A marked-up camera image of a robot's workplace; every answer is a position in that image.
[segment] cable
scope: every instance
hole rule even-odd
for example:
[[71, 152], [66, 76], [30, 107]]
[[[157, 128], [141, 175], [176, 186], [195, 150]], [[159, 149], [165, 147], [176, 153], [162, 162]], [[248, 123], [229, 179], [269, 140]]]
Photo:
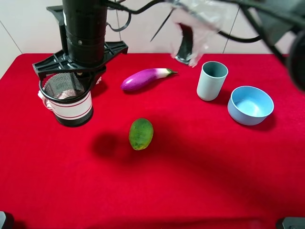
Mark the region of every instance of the cable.
[[278, 51], [278, 49], [272, 45], [269, 40], [267, 39], [264, 30], [257, 24], [257, 22], [252, 17], [251, 13], [249, 12], [248, 8], [246, 6], [241, 6], [241, 10], [243, 11], [246, 18], [249, 20], [253, 28], [256, 30], [256, 32], [260, 35], [262, 40], [265, 42], [267, 47], [270, 49], [271, 52], [274, 53], [274, 55], [279, 59], [279, 61], [285, 65], [286, 64], [286, 58]]
[[124, 2], [124, 1], [126, 1], [126, 0], [119, 0], [119, 1], [116, 1], [116, 3], [121, 4], [121, 3]]
[[234, 37], [223, 31], [219, 31], [218, 34], [220, 34], [220, 35], [224, 36], [225, 38], [228, 38], [232, 41], [240, 42], [240, 43], [254, 43], [254, 42], [260, 41], [262, 39], [261, 36], [257, 36], [257, 37], [249, 38], [249, 39]]
[[132, 13], [132, 14], [140, 14], [142, 12], [144, 12], [145, 10], [147, 10], [148, 8], [154, 6], [155, 4], [158, 4], [160, 2], [164, 2], [165, 0], [152, 0], [151, 2], [149, 2], [148, 4], [146, 4], [145, 6], [143, 6], [142, 8], [140, 8], [139, 10], [131, 10], [119, 3], [116, 3], [116, 2], [113, 2], [113, 1], [106, 1], [104, 2], [103, 1], [103, 4], [108, 6], [108, 7], [111, 7], [113, 9], [116, 9], [116, 10], [123, 10], [123, 11], [126, 11], [128, 13]]
[[299, 32], [302, 31], [302, 28], [294, 26], [290, 31], [297, 35]]
[[110, 29], [111, 29], [112, 31], [121, 32], [121, 31], [123, 31], [124, 29], [126, 29], [126, 28], [129, 26], [131, 20], [132, 20], [132, 14], [131, 14], [131, 13], [128, 13], [127, 22], [126, 22], [125, 25], [123, 25], [122, 27], [120, 27], [120, 28], [118, 28], [118, 29], [115, 29], [115, 28], [113, 28], [108, 22], [106, 22], [106, 26], [109, 25], [109, 27], [110, 27]]
[[281, 19], [285, 22], [297, 25], [298, 27], [301, 27], [301, 28], [305, 28], [305, 21], [302, 20], [301, 17], [295, 16], [291, 13], [283, 12], [283, 11], [280, 11], [277, 9], [272, 9], [270, 7], [264, 6], [263, 4], [255, 2], [253, 0], [219, 0], [219, 1], [235, 3], [240, 6], [253, 7], [253, 8], [256, 8], [257, 10], [265, 12], [265, 13], [267, 13], [271, 16], [274, 16], [278, 19]]

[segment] white wall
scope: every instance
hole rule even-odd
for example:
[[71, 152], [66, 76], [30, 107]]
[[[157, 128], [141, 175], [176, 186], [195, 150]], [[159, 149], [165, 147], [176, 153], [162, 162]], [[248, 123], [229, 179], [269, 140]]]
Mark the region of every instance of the white wall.
[[[124, 4], [138, 9], [150, 0], [127, 0]], [[53, 15], [45, 10], [46, 6], [60, 5], [61, 0], [0, 0], [0, 77], [22, 53], [56, 52], [61, 48], [58, 25]], [[228, 15], [223, 30], [232, 35], [250, 38], [255, 32], [235, 5], [227, 5]], [[169, 19], [157, 37], [150, 42], [170, 11], [166, 3], [151, 7], [146, 12], [135, 15], [130, 26], [121, 33], [106, 31], [107, 41], [124, 40], [129, 52], [171, 52], [171, 43], [180, 43], [181, 37], [175, 24]], [[115, 28], [127, 20], [125, 12], [108, 11], [108, 22]], [[293, 35], [287, 34], [278, 43], [287, 53]], [[241, 44], [214, 35], [208, 42], [211, 53], [269, 53], [262, 42]]]

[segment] green mango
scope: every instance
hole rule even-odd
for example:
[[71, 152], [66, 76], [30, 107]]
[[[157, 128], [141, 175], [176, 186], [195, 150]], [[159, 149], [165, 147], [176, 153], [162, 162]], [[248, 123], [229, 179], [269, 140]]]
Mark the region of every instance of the green mango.
[[153, 125], [145, 118], [139, 118], [132, 123], [129, 130], [129, 142], [134, 150], [147, 148], [153, 138]]

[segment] cylindrical container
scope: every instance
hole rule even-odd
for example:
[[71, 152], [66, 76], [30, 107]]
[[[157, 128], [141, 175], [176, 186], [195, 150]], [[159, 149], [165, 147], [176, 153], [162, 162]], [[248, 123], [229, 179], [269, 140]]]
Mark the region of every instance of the cylindrical container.
[[203, 64], [197, 86], [198, 96], [205, 101], [215, 99], [227, 75], [228, 69], [222, 63], [210, 61]]
[[63, 0], [68, 53], [71, 60], [84, 67], [102, 63], [107, 7], [102, 0]]
[[65, 126], [81, 126], [93, 116], [90, 89], [85, 89], [74, 73], [60, 73], [40, 83], [45, 106]]

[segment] mesh strainer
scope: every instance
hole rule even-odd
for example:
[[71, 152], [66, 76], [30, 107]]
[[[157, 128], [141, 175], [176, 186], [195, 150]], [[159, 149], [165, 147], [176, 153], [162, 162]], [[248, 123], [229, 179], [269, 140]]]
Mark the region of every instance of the mesh strainer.
[[91, 83], [83, 85], [75, 73], [49, 75], [40, 83], [46, 107], [66, 126], [80, 126], [91, 119], [93, 107], [90, 89]]

